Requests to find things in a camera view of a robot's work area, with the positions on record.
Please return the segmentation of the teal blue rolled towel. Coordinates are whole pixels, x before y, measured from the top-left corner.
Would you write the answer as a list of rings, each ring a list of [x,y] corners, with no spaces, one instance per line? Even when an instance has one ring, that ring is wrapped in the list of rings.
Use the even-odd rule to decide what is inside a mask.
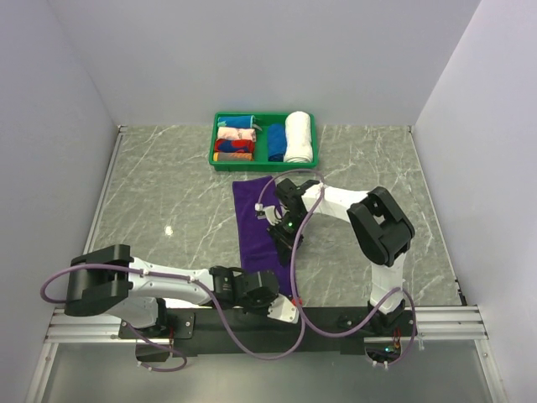
[[[250,115],[219,115],[216,124],[218,127],[228,128],[256,128],[256,118]]]

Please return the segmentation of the black base bar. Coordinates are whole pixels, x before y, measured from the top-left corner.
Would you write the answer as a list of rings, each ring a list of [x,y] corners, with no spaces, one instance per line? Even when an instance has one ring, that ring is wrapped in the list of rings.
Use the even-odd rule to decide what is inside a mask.
[[[327,332],[344,332],[355,327],[368,314],[366,307],[306,307],[307,317]],[[255,353],[282,353],[290,348],[300,335],[300,325],[280,322],[267,317],[245,313],[242,309],[224,311],[231,329],[248,349]],[[344,355],[364,355],[365,340],[409,337],[412,334],[412,313],[404,310],[395,319],[386,321],[376,314],[372,321],[358,332],[345,338],[326,338],[305,329],[297,348],[299,352],[338,352]],[[146,338],[162,339],[166,345],[177,348],[188,357],[201,354],[240,353],[215,309],[169,309],[167,323],[139,331]]]

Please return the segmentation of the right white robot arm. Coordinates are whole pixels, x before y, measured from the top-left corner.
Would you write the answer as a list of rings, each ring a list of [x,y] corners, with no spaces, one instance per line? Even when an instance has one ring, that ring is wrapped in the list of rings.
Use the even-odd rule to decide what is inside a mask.
[[[254,210],[269,222],[268,234],[279,259],[289,264],[293,297],[298,297],[295,266],[305,225],[316,213],[342,220],[351,225],[362,254],[371,262],[370,328],[379,335],[391,333],[405,308],[403,267],[415,236],[413,224],[391,193],[381,186],[350,191],[315,180],[297,186],[285,179],[274,194],[280,207],[264,205],[260,196]]]

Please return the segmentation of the pink rolled towel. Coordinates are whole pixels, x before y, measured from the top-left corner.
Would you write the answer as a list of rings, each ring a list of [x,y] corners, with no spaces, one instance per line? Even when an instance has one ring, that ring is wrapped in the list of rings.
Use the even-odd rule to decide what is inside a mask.
[[[254,128],[219,127],[216,132],[218,139],[236,141],[247,140],[256,142],[257,132]]]

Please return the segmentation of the aluminium front rail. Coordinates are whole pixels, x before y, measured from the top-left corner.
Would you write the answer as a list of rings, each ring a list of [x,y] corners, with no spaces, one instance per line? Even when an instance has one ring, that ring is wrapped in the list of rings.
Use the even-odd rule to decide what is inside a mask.
[[[485,340],[488,338],[476,306],[418,306],[415,309],[418,338],[425,341]],[[68,317],[54,310],[45,334],[46,343],[133,343],[133,336],[119,335],[121,321],[103,314]]]

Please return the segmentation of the red blue rolled towel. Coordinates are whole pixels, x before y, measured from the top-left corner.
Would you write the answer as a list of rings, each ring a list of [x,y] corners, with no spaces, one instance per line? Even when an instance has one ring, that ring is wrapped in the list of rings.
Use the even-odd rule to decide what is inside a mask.
[[[218,139],[214,144],[214,151],[221,153],[245,153],[252,154],[255,150],[255,143],[252,140],[238,139],[227,140]]]

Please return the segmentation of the white rolled towel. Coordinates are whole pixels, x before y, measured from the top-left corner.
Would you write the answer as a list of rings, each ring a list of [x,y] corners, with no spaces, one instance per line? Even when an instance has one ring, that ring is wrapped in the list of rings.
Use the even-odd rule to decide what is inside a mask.
[[[311,118],[308,113],[296,111],[285,119],[287,147],[285,163],[310,163],[313,160]]]

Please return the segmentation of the purple towel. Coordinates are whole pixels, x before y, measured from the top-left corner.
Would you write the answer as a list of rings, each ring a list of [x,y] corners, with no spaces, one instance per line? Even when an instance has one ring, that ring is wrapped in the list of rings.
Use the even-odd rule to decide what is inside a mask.
[[[255,211],[255,204],[266,185],[268,188],[263,194],[262,204],[268,207],[279,203],[274,194],[275,184],[269,183],[271,179],[271,176],[265,176],[232,183],[240,262],[249,274],[272,271],[279,283],[279,293],[291,296],[289,263],[279,262],[276,246],[268,233],[269,222],[265,218],[258,219]]]

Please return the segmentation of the green plastic tray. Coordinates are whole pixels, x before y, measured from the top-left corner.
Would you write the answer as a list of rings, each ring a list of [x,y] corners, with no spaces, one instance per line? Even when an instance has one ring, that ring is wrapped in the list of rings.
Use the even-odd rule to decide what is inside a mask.
[[[213,160],[214,144],[218,140],[216,132],[219,128],[216,124],[217,117],[219,115],[250,115],[252,114],[256,120],[256,132],[257,140],[255,143],[255,150],[253,152],[254,161],[250,162],[216,162]],[[317,151],[317,136],[315,128],[315,118],[312,114],[308,113],[311,118],[311,130],[312,130],[312,148],[313,148],[313,160],[310,163],[285,163],[271,162],[268,160],[268,146],[267,146],[267,131],[268,127],[275,123],[285,124],[285,119],[291,113],[282,112],[218,112],[213,119],[213,129],[211,133],[211,142],[209,148],[208,161],[216,171],[252,171],[252,172],[283,172],[293,169],[313,169],[318,165],[319,157]]]

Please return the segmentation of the orange grey rolled towel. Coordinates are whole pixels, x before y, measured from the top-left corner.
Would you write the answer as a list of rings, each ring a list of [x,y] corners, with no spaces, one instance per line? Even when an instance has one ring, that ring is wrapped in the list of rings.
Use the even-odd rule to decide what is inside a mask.
[[[254,161],[254,158],[252,153],[216,152],[213,154],[213,160],[216,162],[250,162]]]

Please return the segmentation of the aluminium side rail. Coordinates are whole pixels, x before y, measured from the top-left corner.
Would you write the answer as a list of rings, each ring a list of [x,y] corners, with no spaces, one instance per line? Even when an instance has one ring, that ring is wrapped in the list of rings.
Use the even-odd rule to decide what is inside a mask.
[[[95,214],[94,214],[94,217],[93,217],[92,222],[91,222],[89,233],[87,235],[85,247],[84,247],[83,253],[82,253],[83,255],[89,254],[92,251],[93,244],[95,242],[96,229],[97,229],[97,226],[98,226],[98,224],[100,222],[100,219],[101,219],[101,216],[102,216],[102,211],[103,211],[103,208],[104,208],[104,203],[106,201],[107,191],[108,191],[108,188],[109,188],[109,185],[110,185],[110,180],[111,180],[111,177],[112,177],[112,173],[114,171],[114,167],[115,167],[116,162],[117,162],[117,155],[119,153],[121,144],[123,142],[123,137],[125,136],[125,133],[127,131],[128,131],[128,127],[126,125],[120,125],[118,127],[117,138],[116,138],[116,141],[115,141],[115,144],[114,144],[114,148],[113,148],[113,151],[112,151],[111,158],[109,160],[109,164],[108,164],[108,167],[107,167],[107,172],[106,172],[104,182],[103,182],[103,185],[102,185],[102,190],[101,190],[101,193],[100,193],[97,205],[96,205]],[[85,276],[84,274],[82,274],[82,275],[70,274],[70,277],[69,277],[69,280],[68,280],[68,287],[67,287],[67,296],[68,297],[71,297],[71,296],[78,297],[78,296],[82,295],[82,291],[80,291],[79,286],[76,285],[76,280],[80,280],[84,276]]]
[[[440,221],[439,221],[439,218],[438,218],[438,215],[437,215],[437,211],[435,209],[435,205],[434,205],[434,202],[433,202],[433,199],[432,199],[432,195],[430,193],[430,188],[429,188],[429,185],[428,185],[426,177],[425,177],[425,168],[422,165],[421,158],[420,158],[419,153],[418,153],[418,148],[417,148],[417,146],[415,144],[414,129],[415,129],[414,125],[409,125],[408,126],[409,134],[410,134],[410,137],[412,139],[412,144],[414,146],[414,150],[415,150],[418,162],[420,164],[422,175],[424,177],[425,189],[427,190],[427,195],[428,195],[429,200],[430,200],[430,204],[431,204],[431,208],[432,208],[432,211],[433,211],[435,223],[436,223],[437,227],[439,228],[440,237],[441,237],[441,243],[442,243],[442,246],[443,246],[443,248],[444,248],[444,250],[446,252],[446,257],[447,257],[451,272],[452,272],[452,274],[454,276],[453,283],[456,285],[457,297],[458,297],[459,302],[461,303],[461,306],[468,306],[467,298],[463,293],[463,290],[461,288],[461,282],[459,281],[458,276],[457,276],[457,274],[455,272],[455,269],[454,269],[454,266],[453,266],[453,263],[452,263],[452,260],[451,260],[451,256],[449,254],[449,250],[448,250],[448,247],[447,247],[447,244],[446,244],[446,240],[445,240],[444,234],[442,232],[442,228],[441,228],[441,224],[440,224]]]

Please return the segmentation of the right aluminium side rail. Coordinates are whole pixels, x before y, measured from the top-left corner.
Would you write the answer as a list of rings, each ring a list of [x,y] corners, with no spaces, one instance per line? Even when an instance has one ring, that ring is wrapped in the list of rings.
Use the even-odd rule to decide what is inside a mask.
[[[440,224],[440,221],[439,221],[439,218],[438,218],[438,215],[437,215],[437,211],[435,209],[435,205],[434,205],[434,202],[433,202],[433,199],[432,199],[432,195],[430,193],[430,188],[429,188],[429,185],[428,185],[426,177],[425,177],[425,168],[422,165],[421,158],[420,158],[419,153],[418,153],[418,148],[417,148],[417,146],[415,144],[414,129],[415,129],[414,125],[409,125],[408,126],[409,134],[410,134],[410,137],[412,139],[412,144],[414,146],[414,150],[415,150],[418,162],[420,164],[422,175],[424,177],[425,189],[427,190],[427,195],[428,195],[429,200],[430,200],[430,204],[431,204],[431,208],[432,208],[432,211],[433,211],[435,223],[436,223],[437,227],[439,228],[440,237],[441,237],[441,243],[442,243],[442,246],[443,246],[443,248],[444,248],[444,250],[446,252],[446,257],[447,257],[451,272],[452,272],[452,274],[454,276],[453,283],[456,285],[457,297],[458,297],[459,302],[461,303],[461,306],[468,306],[467,298],[463,293],[463,290],[461,288],[461,282],[459,281],[458,276],[457,276],[457,274],[455,272],[455,269],[454,269],[454,266],[453,266],[453,263],[452,263],[452,260],[451,260],[451,256],[449,254],[449,250],[448,250],[448,247],[447,247],[447,244],[446,244],[446,240],[445,240],[444,234],[442,232],[442,228],[441,228],[441,224]]]

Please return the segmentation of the left aluminium side rail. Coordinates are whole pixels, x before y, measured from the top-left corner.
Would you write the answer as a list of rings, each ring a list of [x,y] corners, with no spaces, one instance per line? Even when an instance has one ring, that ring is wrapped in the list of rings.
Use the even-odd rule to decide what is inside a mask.
[[[101,216],[102,216],[102,211],[103,211],[103,208],[104,208],[104,203],[106,201],[107,191],[108,191],[108,188],[109,188],[109,185],[110,185],[110,180],[111,180],[111,177],[112,177],[112,173],[114,171],[114,167],[115,167],[116,162],[117,162],[117,155],[119,153],[121,144],[123,142],[123,137],[125,136],[125,133],[127,131],[128,131],[128,127],[126,125],[120,125],[118,127],[117,138],[116,138],[116,141],[115,141],[115,144],[114,144],[114,148],[113,148],[113,151],[112,151],[111,158],[109,160],[109,164],[108,164],[108,167],[107,167],[107,172],[106,172],[104,182],[103,182],[103,185],[102,185],[102,190],[101,190],[101,193],[100,193],[97,205],[96,205],[95,214],[94,214],[94,217],[93,217],[92,222],[91,222],[89,233],[87,235],[85,247],[84,247],[83,253],[82,253],[83,255],[89,254],[92,251],[93,244],[95,242],[96,229],[97,229],[97,226],[98,226],[98,224],[100,222],[100,219],[101,219]],[[68,287],[67,287],[67,296],[68,297],[71,297],[71,296],[78,297],[78,296],[82,295],[82,291],[80,291],[79,286],[76,285],[76,280],[80,280],[84,276],[85,276],[84,274],[82,274],[82,275],[70,274],[70,277],[69,277],[69,280],[68,280]]]

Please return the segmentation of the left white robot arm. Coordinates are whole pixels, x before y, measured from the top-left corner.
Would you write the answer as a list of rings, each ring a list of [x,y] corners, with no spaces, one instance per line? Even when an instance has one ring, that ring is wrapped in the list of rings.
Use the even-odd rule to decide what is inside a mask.
[[[100,264],[100,269],[73,271],[69,275],[65,314],[70,317],[113,315],[152,338],[167,331],[165,299],[223,309],[239,306],[268,315],[282,300],[279,282],[271,271],[253,274],[236,267],[183,270],[151,264],[116,244],[71,261],[73,267]]]

